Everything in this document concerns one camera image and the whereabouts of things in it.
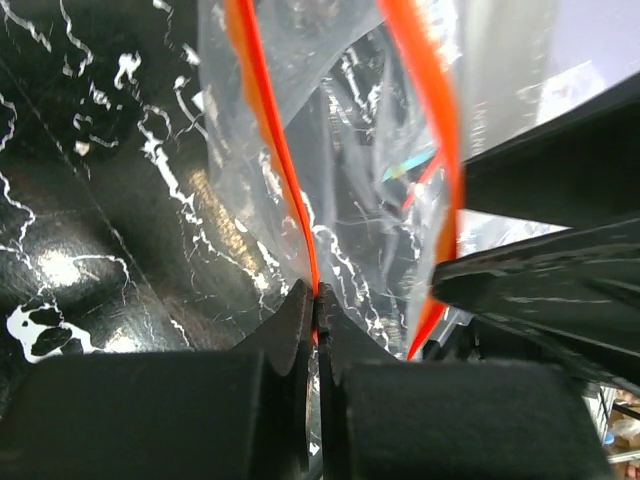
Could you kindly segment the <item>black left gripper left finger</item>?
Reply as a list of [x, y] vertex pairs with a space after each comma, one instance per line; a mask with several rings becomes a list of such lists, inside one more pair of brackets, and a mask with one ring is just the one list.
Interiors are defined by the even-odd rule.
[[228, 351], [57, 357], [1, 423], [5, 479], [299, 479], [309, 467], [312, 290]]

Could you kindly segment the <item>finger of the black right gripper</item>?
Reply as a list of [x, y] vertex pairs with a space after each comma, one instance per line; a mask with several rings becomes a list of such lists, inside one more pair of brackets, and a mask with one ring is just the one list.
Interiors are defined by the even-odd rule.
[[559, 340], [613, 382], [639, 382], [636, 217], [441, 263], [432, 287], [449, 306]]
[[639, 77], [465, 163], [466, 206], [587, 227], [639, 213]]

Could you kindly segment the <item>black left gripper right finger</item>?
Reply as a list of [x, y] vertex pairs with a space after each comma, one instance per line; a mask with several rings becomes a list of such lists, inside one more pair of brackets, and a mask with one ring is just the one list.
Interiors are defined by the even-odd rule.
[[327, 479], [609, 479], [578, 389], [519, 361], [402, 362], [317, 297]]

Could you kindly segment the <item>clear bag orange zipper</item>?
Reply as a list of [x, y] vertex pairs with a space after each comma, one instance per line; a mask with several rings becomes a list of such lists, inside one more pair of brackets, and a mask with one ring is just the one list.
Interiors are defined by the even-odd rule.
[[[417, 62], [460, 87], [468, 57], [459, 1], [413, 1], [408, 58], [389, 1], [202, 1], [198, 52], [209, 180], [267, 255], [275, 281], [328, 284], [394, 356], [431, 359], [469, 315], [437, 305], [458, 161]], [[383, 182], [387, 168], [434, 149]], [[402, 208], [432, 160], [423, 197]]]

